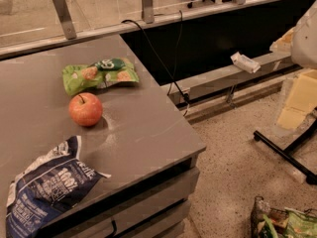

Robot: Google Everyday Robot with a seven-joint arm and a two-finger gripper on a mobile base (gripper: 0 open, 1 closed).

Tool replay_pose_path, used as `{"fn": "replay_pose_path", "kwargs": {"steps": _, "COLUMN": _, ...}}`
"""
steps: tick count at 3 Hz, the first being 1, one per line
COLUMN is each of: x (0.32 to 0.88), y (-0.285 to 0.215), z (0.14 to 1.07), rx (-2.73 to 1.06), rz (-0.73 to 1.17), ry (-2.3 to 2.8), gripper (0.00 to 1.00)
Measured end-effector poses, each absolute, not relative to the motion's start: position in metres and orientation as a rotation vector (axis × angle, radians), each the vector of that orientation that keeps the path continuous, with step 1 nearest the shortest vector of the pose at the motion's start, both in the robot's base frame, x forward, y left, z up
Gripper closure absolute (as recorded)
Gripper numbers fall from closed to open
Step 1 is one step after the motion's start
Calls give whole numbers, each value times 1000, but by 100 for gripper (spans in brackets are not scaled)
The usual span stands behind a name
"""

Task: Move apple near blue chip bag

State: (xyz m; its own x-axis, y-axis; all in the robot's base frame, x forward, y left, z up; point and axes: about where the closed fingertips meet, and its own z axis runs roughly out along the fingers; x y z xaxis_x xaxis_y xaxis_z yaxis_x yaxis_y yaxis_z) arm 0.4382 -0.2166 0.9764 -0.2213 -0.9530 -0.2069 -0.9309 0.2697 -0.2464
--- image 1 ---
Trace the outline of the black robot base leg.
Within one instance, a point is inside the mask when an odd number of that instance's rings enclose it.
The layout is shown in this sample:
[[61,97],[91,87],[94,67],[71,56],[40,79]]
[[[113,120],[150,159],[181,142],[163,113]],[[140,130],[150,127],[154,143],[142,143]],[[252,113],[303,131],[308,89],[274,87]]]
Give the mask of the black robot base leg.
[[254,140],[261,141],[271,148],[275,153],[284,158],[288,163],[295,167],[298,171],[305,175],[305,181],[311,185],[317,185],[317,175],[311,172],[308,168],[298,162],[293,154],[302,147],[308,140],[310,140],[317,133],[317,119],[304,131],[298,138],[296,138],[285,149],[280,148],[277,144],[267,138],[259,131],[254,132]]

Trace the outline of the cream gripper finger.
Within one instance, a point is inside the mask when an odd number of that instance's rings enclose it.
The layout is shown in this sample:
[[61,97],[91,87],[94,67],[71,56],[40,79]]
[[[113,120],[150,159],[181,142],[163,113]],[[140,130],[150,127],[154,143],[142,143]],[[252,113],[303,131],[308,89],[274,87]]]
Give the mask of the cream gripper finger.
[[316,107],[317,70],[309,69],[292,80],[276,124],[285,130],[294,130]]

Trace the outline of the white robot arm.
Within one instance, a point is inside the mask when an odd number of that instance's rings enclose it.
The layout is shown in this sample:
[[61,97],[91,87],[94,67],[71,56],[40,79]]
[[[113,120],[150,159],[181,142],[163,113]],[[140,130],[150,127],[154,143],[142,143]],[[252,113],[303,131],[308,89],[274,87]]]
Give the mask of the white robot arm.
[[295,130],[317,106],[317,1],[269,49],[290,53],[292,62],[305,69],[291,80],[276,119],[279,128]]

